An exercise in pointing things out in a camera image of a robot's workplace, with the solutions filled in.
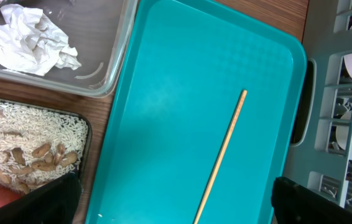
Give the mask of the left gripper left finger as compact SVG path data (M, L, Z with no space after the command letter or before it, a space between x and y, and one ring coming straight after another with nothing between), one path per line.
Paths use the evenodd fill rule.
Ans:
M0 208L1 223L71 223L82 195L70 172Z

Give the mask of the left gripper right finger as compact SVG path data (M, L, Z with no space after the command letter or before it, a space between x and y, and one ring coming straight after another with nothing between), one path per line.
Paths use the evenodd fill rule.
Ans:
M352 224L352 212L286 177L275 179L271 205L280 224Z

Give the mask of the wooden chopstick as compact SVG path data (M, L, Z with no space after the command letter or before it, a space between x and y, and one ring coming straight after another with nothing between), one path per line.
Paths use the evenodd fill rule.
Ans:
M225 156L226 150L228 148L228 144L230 142L230 139L232 137L233 131L234 131L235 126L236 126L236 123L238 121L239 114L240 114L241 109L243 107L243 104L245 102L247 93L248 93L247 90L243 90L241 92L240 96L239 96L238 103L237 103L237 105L235 107L233 116L232 116L231 121L229 123L227 132L225 134L225 138L223 139L223 142L222 142L220 151L218 153L218 156L216 158L215 164L213 166L210 178L209 178L208 183L207 183L207 185L205 187L205 191L203 193L203 197L201 198L200 204L198 206L198 210L197 210L197 213L196 213L195 218L193 220L193 224L198 224L198 222L200 221L201 215L203 213L203 210L205 208L205 205L206 205L206 203L208 201L208 198L210 196L211 190L212 190L213 185L215 183L216 177L218 175L221 163L223 162L223 158Z

